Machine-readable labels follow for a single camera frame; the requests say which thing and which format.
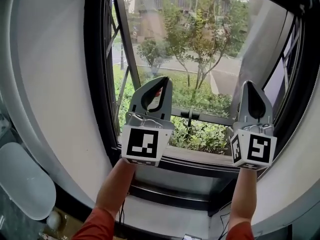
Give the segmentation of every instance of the toilet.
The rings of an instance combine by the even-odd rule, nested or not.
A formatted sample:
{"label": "toilet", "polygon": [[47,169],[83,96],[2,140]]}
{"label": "toilet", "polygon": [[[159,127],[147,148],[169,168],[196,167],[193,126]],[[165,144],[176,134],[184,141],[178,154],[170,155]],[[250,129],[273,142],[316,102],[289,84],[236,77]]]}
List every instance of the toilet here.
{"label": "toilet", "polygon": [[36,221],[47,218],[56,202],[52,179],[15,142],[0,148],[0,186],[25,215]]}

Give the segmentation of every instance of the window latch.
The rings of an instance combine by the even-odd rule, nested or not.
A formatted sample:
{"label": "window latch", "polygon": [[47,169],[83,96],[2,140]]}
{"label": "window latch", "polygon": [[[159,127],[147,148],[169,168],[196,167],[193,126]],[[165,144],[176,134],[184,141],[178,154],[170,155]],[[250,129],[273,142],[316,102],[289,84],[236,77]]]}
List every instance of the window latch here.
{"label": "window latch", "polygon": [[199,119],[200,113],[199,112],[194,112],[193,108],[191,108],[189,110],[181,111],[181,117],[188,118],[188,127],[190,127],[191,126],[191,120],[192,119]]}

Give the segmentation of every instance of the forearm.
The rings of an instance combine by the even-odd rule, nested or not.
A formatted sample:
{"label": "forearm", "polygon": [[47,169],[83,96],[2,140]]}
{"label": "forearm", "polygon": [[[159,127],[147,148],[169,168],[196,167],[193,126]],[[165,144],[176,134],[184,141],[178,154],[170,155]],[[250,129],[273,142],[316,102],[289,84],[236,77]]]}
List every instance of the forearm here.
{"label": "forearm", "polygon": [[231,218],[251,221],[257,206],[257,172],[240,169],[231,202]]}
{"label": "forearm", "polygon": [[135,165],[120,159],[100,188],[95,206],[108,211],[113,218],[116,218],[128,193],[135,170]]}

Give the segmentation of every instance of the fiducial marker cube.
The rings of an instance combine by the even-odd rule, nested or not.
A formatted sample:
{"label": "fiducial marker cube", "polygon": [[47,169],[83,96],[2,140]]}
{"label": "fiducial marker cube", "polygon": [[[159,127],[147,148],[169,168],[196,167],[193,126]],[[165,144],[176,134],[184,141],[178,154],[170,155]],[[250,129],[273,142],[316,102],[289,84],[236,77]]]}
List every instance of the fiducial marker cube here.
{"label": "fiducial marker cube", "polygon": [[257,171],[271,166],[274,160],[277,138],[238,129],[230,143],[233,165]]}

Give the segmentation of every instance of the red sleeve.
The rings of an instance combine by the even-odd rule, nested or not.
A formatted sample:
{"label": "red sleeve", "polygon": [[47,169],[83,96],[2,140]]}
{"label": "red sleeve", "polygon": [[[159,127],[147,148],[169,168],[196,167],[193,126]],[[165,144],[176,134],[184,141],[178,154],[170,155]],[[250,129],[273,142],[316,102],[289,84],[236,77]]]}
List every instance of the red sleeve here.
{"label": "red sleeve", "polygon": [[254,240],[251,224],[249,222],[241,222],[235,225],[226,235],[225,240]]}
{"label": "red sleeve", "polygon": [[94,208],[72,240],[112,240],[115,220],[107,211]]}

